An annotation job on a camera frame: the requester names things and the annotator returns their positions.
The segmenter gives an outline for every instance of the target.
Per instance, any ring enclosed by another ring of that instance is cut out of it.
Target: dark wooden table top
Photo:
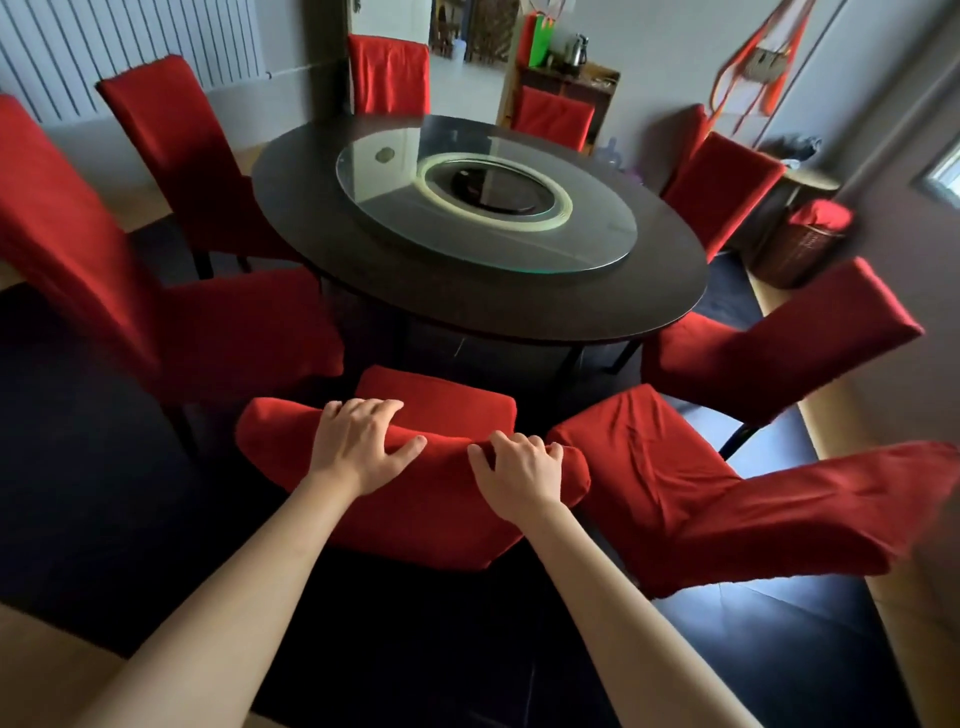
[[[317,273],[442,327],[532,344],[637,338],[681,318],[700,300],[708,275],[703,247],[677,213],[636,181],[526,134],[465,119],[426,119],[485,129],[586,170],[633,212],[633,250],[598,270],[542,275],[464,262],[399,238],[348,198],[337,180],[336,161],[354,139],[419,126],[422,120],[341,116],[274,140],[252,173],[267,219]]]

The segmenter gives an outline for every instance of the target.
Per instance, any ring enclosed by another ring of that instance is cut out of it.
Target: metal chair leg
[[[607,367],[607,369],[604,371],[606,371],[609,375],[620,374],[620,371],[627,366],[627,362],[633,358],[636,350],[640,348],[640,344],[642,343],[643,342],[639,339],[634,339],[633,341],[629,342],[626,348],[624,348],[623,352],[621,352],[616,358],[616,361],[613,362],[613,366]]]
[[[197,276],[200,280],[209,280],[213,278],[213,261],[210,260],[210,253],[207,251],[190,251],[193,254],[193,265],[197,269]]]
[[[724,460],[730,460],[732,455],[737,452],[747,440],[754,436],[754,433],[759,430],[759,427],[753,427],[752,425],[741,425],[739,429],[730,436],[730,440],[724,443],[724,446],[720,448],[720,457]]]
[[[174,432],[177,433],[180,446],[183,447],[187,456],[191,460],[198,460],[200,458],[200,449],[197,447],[197,440],[193,436],[193,428],[190,426],[190,421],[187,420],[183,407],[163,406],[161,409],[163,410],[163,415],[173,427]]]

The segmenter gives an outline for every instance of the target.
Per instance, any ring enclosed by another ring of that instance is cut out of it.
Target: red chair cover
[[[835,266],[746,332],[695,313],[643,346],[641,379],[658,392],[748,425],[923,335],[870,264]]]
[[[466,387],[434,376],[370,367],[360,377],[356,397],[361,400],[402,400],[393,424],[447,437],[486,440],[498,429],[514,432],[514,398]]]
[[[711,132],[663,200],[693,228],[707,260],[713,260],[782,176],[776,159]]]
[[[430,113],[430,51],[423,43],[347,36],[353,112],[394,116]]]
[[[302,268],[163,289],[96,193],[0,95],[0,256],[162,402],[338,376],[343,344]]]
[[[438,391],[447,397],[447,406],[463,411],[456,392],[448,387]],[[476,391],[466,393],[467,402]],[[290,401],[253,400],[237,424],[237,446],[264,475],[292,492],[307,473],[321,412]],[[420,457],[397,479],[354,501],[330,542],[432,569],[485,569],[520,540],[520,532],[498,518],[480,495],[467,459],[469,438],[391,425],[387,451],[418,434],[427,438]],[[490,456],[489,443],[483,445]],[[569,449],[564,453],[564,503],[579,502],[589,483],[583,455]]]
[[[853,222],[853,213],[833,200],[812,200],[790,215],[787,222],[843,232]]]
[[[960,479],[947,443],[906,443],[742,480],[649,385],[550,438],[579,448],[583,507],[651,597],[776,576],[885,573]]]
[[[300,258],[267,222],[213,108],[180,56],[97,84],[177,215],[192,248]]]
[[[510,128],[580,152],[592,120],[590,104],[522,85],[516,90]]]

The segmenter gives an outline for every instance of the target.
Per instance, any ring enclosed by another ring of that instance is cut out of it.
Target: green bag
[[[534,22],[534,40],[530,44],[530,67],[539,68],[546,61],[546,54],[550,50],[550,39],[557,23],[546,15],[538,15]]]

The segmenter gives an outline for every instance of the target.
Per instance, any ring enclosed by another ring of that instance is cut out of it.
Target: radiator
[[[265,76],[254,0],[0,0],[0,92],[43,125],[108,114],[94,84],[172,53],[206,90]]]

